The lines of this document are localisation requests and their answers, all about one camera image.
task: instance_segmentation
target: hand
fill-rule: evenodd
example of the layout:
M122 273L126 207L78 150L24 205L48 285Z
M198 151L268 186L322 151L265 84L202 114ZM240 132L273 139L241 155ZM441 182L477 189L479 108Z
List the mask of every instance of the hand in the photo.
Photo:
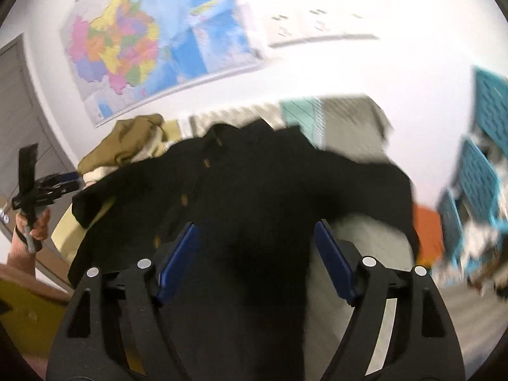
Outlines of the hand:
M48 223L51 219L51 211L46 208L44 212L42 212L42 215L34 224L34 228L30 232L30 235L32 238L37 239L38 241L44 241L48 239L49 230L48 230ZM24 233L25 226L28 224L28 221L26 220L26 217L22 215L21 213L16 214L16 226L18 227L19 231L21 233Z

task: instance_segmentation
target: yellow object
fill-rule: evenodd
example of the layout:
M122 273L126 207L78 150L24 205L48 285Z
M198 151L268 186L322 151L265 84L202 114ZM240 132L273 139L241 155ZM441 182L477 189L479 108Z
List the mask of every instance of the yellow object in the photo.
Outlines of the yellow object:
M48 358L67 303L36 295L5 280L0 280L0 299L11 307L0 315L0 322L17 350Z
M165 135L163 130L160 127L152 128L152 134L150 135L150 140L146 143L146 145L139 151L139 153L131 159L131 163L140 162L142 160L150 159L154 157L154 154L157 152L159 145L164 144L163 140L165 139Z
M101 208L95 219L90 226L85 229L79 224L74 215L72 214L72 205L69 206L65 214L63 214L60 222L51 235L51 239L57 249L59 250L62 258L68 264L76 257L76 253L85 238L86 232L100 219L106 212L113 206L114 199L108 200Z
M182 140L182 133L178 127L176 120L168 120L161 125L161 129L166 135L166 139L171 142L179 142Z
M117 120L111 133L82 158L78 164L78 172L84 175L101 166L122 166L130 163L150 140L152 128L163 123L164 119L159 114Z

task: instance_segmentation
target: black jacket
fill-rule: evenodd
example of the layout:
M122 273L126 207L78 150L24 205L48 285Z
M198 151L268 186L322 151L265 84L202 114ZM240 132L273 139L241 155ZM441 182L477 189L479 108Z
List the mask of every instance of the black jacket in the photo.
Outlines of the black jacket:
M262 120L215 125L121 168L75 196L73 214L88 226L109 197L115 204L87 233L69 281L151 257L159 238L194 222L201 250L164 321L196 381L303 379L305 279L320 219L366 214L418 251L400 169L316 150L298 127L273 131Z

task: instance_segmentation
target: colorful political map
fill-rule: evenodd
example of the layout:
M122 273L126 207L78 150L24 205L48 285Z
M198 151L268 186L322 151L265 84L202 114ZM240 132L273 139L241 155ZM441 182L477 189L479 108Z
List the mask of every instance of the colorful political map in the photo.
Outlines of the colorful political map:
M62 39L95 125L257 62L235 0L76 0Z

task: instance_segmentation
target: door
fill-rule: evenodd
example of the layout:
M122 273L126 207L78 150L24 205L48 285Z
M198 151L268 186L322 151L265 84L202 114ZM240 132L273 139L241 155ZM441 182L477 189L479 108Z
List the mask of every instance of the door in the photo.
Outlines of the door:
M18 192L18 151L39 144L36 178L75 170L61 149L37 101L28 72L21 36L0 49L0 204ZM51 207L50 235L70 205L65 195ZM2 225L12 239L13 222ZM51 239L37 254L37 268L50 279L67 287L69 266L60 258Z

